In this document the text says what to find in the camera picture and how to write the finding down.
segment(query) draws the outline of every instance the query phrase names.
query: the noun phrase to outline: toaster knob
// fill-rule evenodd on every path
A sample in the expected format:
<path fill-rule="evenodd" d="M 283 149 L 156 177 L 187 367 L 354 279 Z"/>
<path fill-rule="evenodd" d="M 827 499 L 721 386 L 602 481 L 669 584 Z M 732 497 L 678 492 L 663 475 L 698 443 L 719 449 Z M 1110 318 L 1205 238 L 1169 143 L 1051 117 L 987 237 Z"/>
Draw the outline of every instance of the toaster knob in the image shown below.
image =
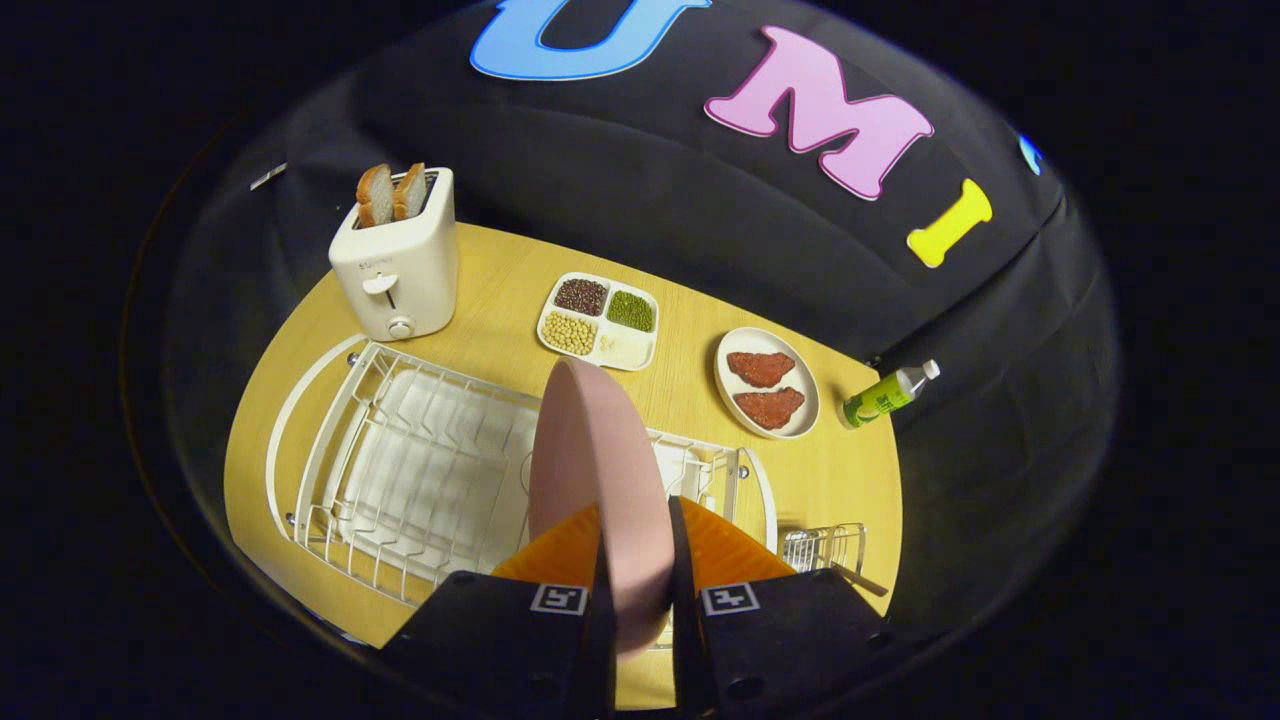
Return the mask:
<path fill-rule="evenodd" d="M 397 315 L 387 322 L 387 332 L 396 340 L 404 340 L 413 334 L 413 319 Z"/>

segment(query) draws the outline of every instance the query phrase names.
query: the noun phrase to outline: orange gripper pad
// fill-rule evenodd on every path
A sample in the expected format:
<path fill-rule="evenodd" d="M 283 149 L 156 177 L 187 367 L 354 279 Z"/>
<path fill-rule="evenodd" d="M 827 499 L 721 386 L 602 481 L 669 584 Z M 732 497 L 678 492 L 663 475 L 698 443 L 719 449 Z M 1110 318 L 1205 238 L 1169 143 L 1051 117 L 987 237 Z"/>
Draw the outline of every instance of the orange gripper pad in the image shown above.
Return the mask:
<path fill-rule="evenodd" d="M 681 497 L 685 533 L 694 561 L 694 592 L 794 575 L 795 570 L 736 525 Z"/>
<path fill-rule="evenodd" d="M 562 520 L 493 569 L 493 575 L 526 583 L 580 585 L 595 579 L 600 512 L 593 502 Z"/>

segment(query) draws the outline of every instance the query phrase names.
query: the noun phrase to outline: toaster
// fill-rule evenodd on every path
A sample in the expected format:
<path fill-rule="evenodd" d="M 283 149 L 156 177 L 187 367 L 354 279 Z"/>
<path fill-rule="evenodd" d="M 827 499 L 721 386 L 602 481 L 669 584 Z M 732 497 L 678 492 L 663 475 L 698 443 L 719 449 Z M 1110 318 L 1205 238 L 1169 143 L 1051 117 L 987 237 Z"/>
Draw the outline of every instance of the toaster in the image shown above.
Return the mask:
<path fill-rule="evenodd" d="M 417 215 L 360 225 L 352 205 L 329 243 L 329 264 L 365 334 L 404 340 L 439 331 L 458 299 L 458 234 L 453 170 L 428 168 L 426 200 Z"/>

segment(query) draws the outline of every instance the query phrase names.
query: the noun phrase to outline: red beans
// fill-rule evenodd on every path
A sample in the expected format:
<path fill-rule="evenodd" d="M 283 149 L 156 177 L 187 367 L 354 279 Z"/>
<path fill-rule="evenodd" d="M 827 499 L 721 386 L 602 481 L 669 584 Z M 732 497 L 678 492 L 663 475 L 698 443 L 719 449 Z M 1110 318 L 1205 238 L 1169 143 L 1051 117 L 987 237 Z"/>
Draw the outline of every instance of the red beans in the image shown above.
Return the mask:
<path fill-rule="evenodd" d="M 553 301 L 559 307 L 582 313 L 584 315 L 599 315 L 604 311 L 604 296 L 608 291 L 603 284 L 582 278 L 564 281 Z"/>

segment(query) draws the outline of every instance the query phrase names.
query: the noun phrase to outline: black cloth backdrop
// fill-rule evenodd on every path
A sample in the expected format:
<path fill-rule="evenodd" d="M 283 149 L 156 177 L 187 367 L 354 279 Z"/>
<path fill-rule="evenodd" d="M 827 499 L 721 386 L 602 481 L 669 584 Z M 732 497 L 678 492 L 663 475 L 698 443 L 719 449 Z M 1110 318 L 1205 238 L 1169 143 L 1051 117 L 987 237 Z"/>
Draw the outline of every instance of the black cloth backdrop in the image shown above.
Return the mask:
<path fill-rule="evenodd" d="M 1016 131 L 980 100 L 799 3 L 717 0 L 685 12 L 640 65 L 557 83 L 470 67 L 493 5 L 408 36 L 264 126 L 192 225 L 163 384 L 172 441 L 224 542 L 227 436 L 257 359 L 329 270 L 328 242 L 361 172 L 422 160 L 454 169 L 461 222 L 666 277 L 850 356 L 882 356 L 882 370 L 937 359 L 942 378 L 892 419 L 905 537 L 891 616 L 961 625 L 1019 587 L 1083 507 L 1120 392 L 1108 281 L 1052 159 L 1037 177 Z M 598 42 L 627 5 L 571 3 L 544 41 Z M 879 200 L 818 168 L 817 155 L 847 138 L 794 154 L 785 123 L 756 138 L 705 117 L 703 102 L 732 94 L 763 58 L 763 24 L 836 53 L 850 99 L 892 92 L 934 126 Z M 965 177 L 995 217 L 927 269 L 904 238 L 950 206 Z"/>

